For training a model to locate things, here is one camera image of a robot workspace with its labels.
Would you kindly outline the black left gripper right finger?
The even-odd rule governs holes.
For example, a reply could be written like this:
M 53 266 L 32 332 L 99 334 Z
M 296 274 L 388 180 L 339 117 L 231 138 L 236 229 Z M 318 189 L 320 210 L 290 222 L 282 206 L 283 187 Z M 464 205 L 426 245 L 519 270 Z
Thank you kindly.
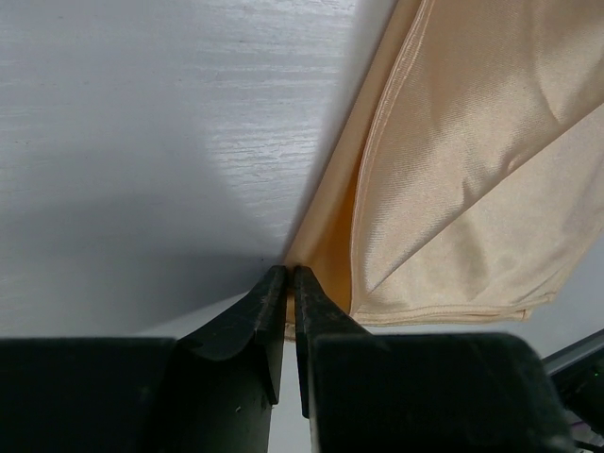
M 507 333 L 373 334 L 294 270 L 303 415 L 316 452 L 571 452 L 535 351 Z

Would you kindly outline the peach cloth napkin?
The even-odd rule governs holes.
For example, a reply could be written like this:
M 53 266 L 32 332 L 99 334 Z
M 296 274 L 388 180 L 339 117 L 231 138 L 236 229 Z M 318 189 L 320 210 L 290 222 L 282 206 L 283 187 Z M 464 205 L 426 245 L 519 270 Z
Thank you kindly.
M 400 1 L 285 263 L 367 326 L 523 321 L 602 228 L 602 3 Z

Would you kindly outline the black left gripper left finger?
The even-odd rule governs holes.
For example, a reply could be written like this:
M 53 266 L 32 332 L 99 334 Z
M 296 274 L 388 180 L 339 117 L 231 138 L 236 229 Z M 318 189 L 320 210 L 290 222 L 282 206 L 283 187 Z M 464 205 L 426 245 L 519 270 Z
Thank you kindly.
M 264 452 L 280 390 L 287 270 L 181 339 L 1 343 L 5 452 Z

